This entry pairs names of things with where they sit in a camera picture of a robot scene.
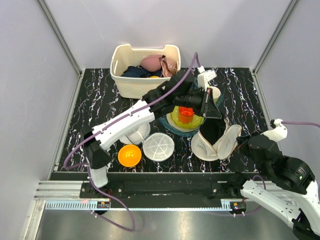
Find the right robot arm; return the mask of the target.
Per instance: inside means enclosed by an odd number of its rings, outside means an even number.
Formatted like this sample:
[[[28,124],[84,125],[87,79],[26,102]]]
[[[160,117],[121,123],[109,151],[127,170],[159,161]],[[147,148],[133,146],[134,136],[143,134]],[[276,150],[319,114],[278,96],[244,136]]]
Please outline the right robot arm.
[[[267,209],[291,229],[299,240],[320,238],[320,199],[318,184],[310,167],[301,159],[284,155],[277,143],[286,134],[266,131],[237,138],[240,152],[251,158],[267,180],[291,194],[296,205],[290,205],[255,184],[252,179],[235,173],[235,181],[227,185],[228,195],[241,195]]]

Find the black bra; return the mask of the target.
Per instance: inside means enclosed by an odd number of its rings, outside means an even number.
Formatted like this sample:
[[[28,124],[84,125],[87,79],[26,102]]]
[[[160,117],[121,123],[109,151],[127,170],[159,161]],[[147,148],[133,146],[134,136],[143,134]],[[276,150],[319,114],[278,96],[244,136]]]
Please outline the black bra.
[[[223,136],[225,130],[224,118],[207,118],[199,128],[200,134],[211,145],[214,145]]]

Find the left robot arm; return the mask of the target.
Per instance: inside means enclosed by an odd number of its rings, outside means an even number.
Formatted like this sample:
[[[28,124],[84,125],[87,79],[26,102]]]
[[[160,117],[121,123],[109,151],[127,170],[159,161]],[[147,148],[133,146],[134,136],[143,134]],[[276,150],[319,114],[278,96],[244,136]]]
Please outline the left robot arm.
[[[140,126],[171,113],[176,106],[191,108],[199,117],[221,119],[222,114],[214,102],[214,91],[209,85],[209,81],[216,76],[214,70],[199,67],[197,88],[192,90],[193,75],[178,71],[115,118],[91,130],[83,130],[83,151],[88,158],[89,176],[93,181],[90,192],[97,198],[103,198],[108,193],[107,165],[110,159],[106,155],[116,141]]]

